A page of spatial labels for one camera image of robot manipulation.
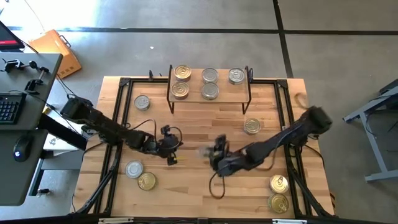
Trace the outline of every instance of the orange box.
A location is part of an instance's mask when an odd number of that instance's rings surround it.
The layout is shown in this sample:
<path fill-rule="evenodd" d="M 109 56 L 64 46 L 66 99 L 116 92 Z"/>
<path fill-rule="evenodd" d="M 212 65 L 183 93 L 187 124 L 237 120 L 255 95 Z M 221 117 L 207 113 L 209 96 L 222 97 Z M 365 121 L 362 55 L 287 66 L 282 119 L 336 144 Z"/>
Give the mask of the orange box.
<path fill-rule="evenodd" d="M 61 66 L 58 69 L 58 75 L 61 78 L 81 69 L 79 61 L 70 50 L 69 42 L 55 30 L 47 31 L 39 38 L 30 40 L 29 45 L 40 53 L 60 53 L 63 55 Z"/>

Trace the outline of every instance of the black desk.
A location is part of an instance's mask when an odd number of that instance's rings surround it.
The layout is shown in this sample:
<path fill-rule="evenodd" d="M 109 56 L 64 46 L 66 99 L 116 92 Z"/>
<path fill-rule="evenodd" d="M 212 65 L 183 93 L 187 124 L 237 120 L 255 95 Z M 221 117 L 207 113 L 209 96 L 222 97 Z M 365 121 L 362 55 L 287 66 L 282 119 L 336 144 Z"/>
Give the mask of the black desk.
<path fill-rule="evenodd" d="M 38 66 L 48 68 L 50 72 L 43 77 L 43 85 L 36 89 L 40 93 L 36 96 L 47 101 L 62 61 L 61 54 L 0 53 L 0 58 L 5 60 L 19 59 L 24 64 L 34 60 Z M 38 78 L 39 75 L 40 73 L 37 70 L 30 67 L 25 68 L 24 71 L 0 72 L 0 91 L 24 91 L 26 83 L 31 79 Z M 48 116 L 43 115 L 44 106 L 43 101 L 27 95 L 17 124 L 0 125 L 0 142 L 2 145 L 0 150 L 0 205 L 21 205 L 24 203 L 37 162 L 43 151 L 45 138 L 49 132 L 54 134 L 54 132 L 66 129 L 69 132 L 66 133 L 67 137 L 82 138 Z M 34 135 L 30 156 L 25 162 L 16 162 L 12 156 L 13 147 L 17 139 L 28 131 Z M 65 139 L 58 133 L 54 135 Z"/>

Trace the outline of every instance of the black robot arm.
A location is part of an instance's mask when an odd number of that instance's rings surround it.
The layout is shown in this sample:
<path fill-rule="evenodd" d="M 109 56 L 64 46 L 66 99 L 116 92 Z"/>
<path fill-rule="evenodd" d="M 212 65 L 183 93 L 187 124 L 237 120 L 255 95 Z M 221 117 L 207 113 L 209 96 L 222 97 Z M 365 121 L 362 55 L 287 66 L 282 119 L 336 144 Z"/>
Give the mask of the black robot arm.
<path fill-rule="evenodd" d="M 322 134 L 329 130 L 331 124 L 331 119 L 321 108 L 312 106 L 291 127 L 264 142 L 253 142 L 234 152 L 229 151 L 226 136 L 221 135 L 217 137 L 215 146 L 207 149 L 210 165 L 221 177 L 241 169 L 251 170 L 262 164 L 279 146 L 303 146 L 309 134 Z"/>
<path fill-rule="evenodd" d="M 169 133 L 171 127 L 164 126 L 161 129 L 163 139 L 155 140 L 155 136 L 145 131 L 128 129 L 106 117 L 102 112 L 93 108 L 90 100 L 78 96 L 68 99 L 68 102 L 61 110 L 61 115 L 74 123 L 84 124 L 83 131 L 89 129 L 98 132 L 99 138 L 111 146 L 124 141 L 131 149 L 144 154 L 152 154 L 167 158 L 169 166 L 176 164 L 175 151 L 182 142 L 176 135 Z"/>

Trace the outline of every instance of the can lid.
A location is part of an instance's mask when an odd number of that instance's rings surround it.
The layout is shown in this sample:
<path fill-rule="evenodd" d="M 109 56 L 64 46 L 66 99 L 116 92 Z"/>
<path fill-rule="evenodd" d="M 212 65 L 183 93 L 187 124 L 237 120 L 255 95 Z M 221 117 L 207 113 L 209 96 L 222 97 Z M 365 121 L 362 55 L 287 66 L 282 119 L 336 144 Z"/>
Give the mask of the can lid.
<path fill-rule="evenodd" d="M 244 80 L 244 72 L 240 68 L 232 68 L 228 72 L 228 79 L 232 82 L 241 82 Z"/>
<path fill-rule="evenodd" d="M 206 98 L 215 99 L 218 96 L 218 86 L 214 83 L 207 83 L 201 89 L 201 93 Z"/>
<path fill-rule="evenodd" d="M 191 75 L 191 68 L 188 65 L 179 65 L 174 69 L 174 74 L 177 78 L 188 78 Z"/>
<path fill-rule="evenodd" d="M 142 190 L 151 190 L 155 187 L 156 177 L 151 172 L 145 172 L 138 178 L 138 186 Z"/>
<path fill-rule="evenodd" d="M 189 92 L 189 86 L 185 82 L 176 82 L 172 85 L 172 94 L 174 96 L 185 96 Z"/>
<path fill-rule="evenodd" d="M 269 200 L 269 206 L 277 213 L 285 213 L 289 209 L 289 202 L 285 195 L 274 194 Z"/>
<path fill-rule="evenodd" d="M 130 161 L 126 166 L 126 175 L 130 178 L 138 178 L 142 171 L 144 170 L 144 166 L 140 161 Z"/>
<path fill-rule="evenodd" d="M 256 134 L 260 131 L 260 121 L 255 118 L 249 118 L 244 122 L 244 129 L 250 134 Z"/>
<path fill-rule="evenodd" d="M 146 95 L 137 96 L 134 100 L 134 105 L 138 109 L 146 109 L 149 106 L 149 98 Z"/>
<path fill-rule="evenodd" d="M 287 179 L 282 175 L 274 175 L 271 177 L 271 189 L 278 194 L 285 193 L 289 188 Z"/>
<path fill-rule="evenodd" d="M 214 68 L 206 68 L 201 73 L 204 81 L 206 82 L 215 82 L 218 79 L 218 72 Z"/>

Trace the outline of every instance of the gray floor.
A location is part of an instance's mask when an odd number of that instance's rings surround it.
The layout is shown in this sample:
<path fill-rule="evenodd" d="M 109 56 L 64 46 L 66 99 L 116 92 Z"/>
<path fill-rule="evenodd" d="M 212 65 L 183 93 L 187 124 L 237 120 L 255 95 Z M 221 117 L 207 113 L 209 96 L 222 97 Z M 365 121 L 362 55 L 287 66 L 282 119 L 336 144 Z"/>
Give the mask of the gray floor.
<path fill-rule="evenodd" d="M 275 29 L 272 0 L 115 0 L 28 1 L 46 29 L 51 27 L 183 27 Z M 58 16 L 59 5 L 64 13 Z M 393 0 L 279 0 L 286 29 L 397 30 Z M 16 14 L 27 16 L 16 17 Z M 0 19 L 27 40 L 40 31 L 23 1 L 6 5 Z M 128 34 L 62 33 L 83 65 L 65 83 L 78 95 L 96 102 L 104 75 L 167 73 L 168 64 L 192 67 L 243 67 L 255 77 L 286 77 L 279 36 L 275 34 Z M 398 77 L 397 36 L 288 35 L 295 78 L 304 78 L 312 104 L 323 106 L 335 121 L 320 140 L 329 188 L 336 195 L 336 214 L 343 218 L 398 222 L 398 178 L 366 184 L 364 175 L 379 172 L 359 123 L 341 118 L 374 98 L 378 89 Z M 49 102 L 66 101 L 57 83 Z M 396 118 L 374 117 L 385 133 Z M 378 140 L 390 168 L 398 168 L 398 130 Z M 42 187 L 53 195 L 28 197 L 21 207 L 1 207 L 0 219 L 66 214 L 77 172 L 46 172 Z"/>

